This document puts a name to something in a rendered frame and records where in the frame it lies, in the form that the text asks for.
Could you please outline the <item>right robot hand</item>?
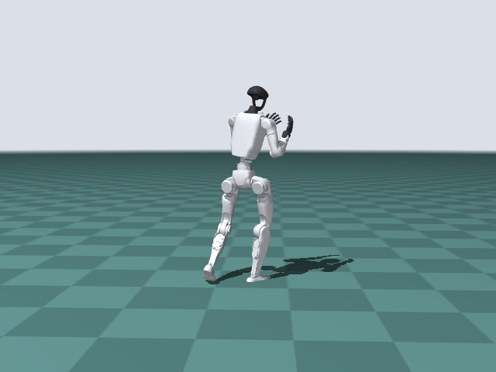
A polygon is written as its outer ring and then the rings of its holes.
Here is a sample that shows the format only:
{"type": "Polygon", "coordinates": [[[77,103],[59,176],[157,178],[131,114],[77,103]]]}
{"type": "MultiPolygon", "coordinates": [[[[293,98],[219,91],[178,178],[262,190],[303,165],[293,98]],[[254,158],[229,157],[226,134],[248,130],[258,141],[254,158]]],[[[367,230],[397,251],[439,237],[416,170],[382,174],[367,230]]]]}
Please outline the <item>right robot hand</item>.
{"type": "Polygon", "coordinates": [[[288,115],[288,127],[287,127],[286,131],[283,131],[281,136],[283,138],[286,138],[287,136],[289,136],[288,138],[290,138],[292,128],[293,128],[293,118],[288,115]]]}

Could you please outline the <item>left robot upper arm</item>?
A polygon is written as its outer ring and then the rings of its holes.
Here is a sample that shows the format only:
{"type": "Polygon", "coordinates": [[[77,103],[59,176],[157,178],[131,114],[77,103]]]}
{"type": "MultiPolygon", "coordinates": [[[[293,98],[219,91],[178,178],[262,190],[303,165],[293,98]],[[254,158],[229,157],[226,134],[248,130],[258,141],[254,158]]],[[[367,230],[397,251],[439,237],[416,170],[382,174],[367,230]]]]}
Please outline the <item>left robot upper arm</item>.
{"type": "Polygon", "coordinates": [[[233,134],[233,126],[234,126],[234,122],[235,122],[235,118],[236,118],[237,115],[233,115],[229,118],[229,125],[230,125],[230,130],[231,130],[231,137],[232,137],[232,134],[233,134]]]}

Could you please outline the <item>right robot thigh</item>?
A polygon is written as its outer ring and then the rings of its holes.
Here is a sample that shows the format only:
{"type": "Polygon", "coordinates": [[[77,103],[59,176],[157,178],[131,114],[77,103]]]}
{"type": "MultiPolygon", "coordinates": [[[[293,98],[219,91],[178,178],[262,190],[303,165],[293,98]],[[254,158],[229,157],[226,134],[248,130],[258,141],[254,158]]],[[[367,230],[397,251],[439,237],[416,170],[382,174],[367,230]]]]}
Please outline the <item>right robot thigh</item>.
{"type": "Polygon", "coordinates": [[[257,207],[260,216],[260,224],[253,229],[253,234],[259,239],[260,229],[264,226],[271,228],[274,214],[274,200],[270,182],[266,178],[253,176],[250,178],[253,192],[257,194],[257,207]]]}

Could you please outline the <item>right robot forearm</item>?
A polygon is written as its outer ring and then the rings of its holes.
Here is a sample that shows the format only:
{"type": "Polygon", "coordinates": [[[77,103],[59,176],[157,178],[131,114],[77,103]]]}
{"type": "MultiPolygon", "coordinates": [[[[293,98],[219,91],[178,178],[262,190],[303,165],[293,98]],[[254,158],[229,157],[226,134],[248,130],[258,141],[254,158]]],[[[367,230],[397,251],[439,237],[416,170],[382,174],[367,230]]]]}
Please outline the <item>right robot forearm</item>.
{"type": "Polygon", "coordinates": [[[283,156],[284,153],[285,153],[285,150],[286,150],[285,148],[286,148],[286,146],[288,144],[288,137],[289,136],[287,136],[286,138],[283,138],[281,135],[280,135],[280,140],[278,141],[278,146],[279,146],[278,147],[278,151],[279,151],[279,154],[281,156],[283,156]]]}

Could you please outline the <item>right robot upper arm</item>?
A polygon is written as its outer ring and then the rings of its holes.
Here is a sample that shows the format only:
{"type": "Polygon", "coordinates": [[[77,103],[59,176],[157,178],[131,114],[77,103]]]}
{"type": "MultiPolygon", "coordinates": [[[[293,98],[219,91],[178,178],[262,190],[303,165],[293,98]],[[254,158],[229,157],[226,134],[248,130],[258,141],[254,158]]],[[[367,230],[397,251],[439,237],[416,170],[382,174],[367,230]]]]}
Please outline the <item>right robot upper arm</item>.
{"type": "Polygon", "coordinates": [[[261,126],[267,133],[268,143],[270,144],[270,156],[273,158],[282,157],[278,151],[276,122],[273,119],[261,117],[261,126]]]}

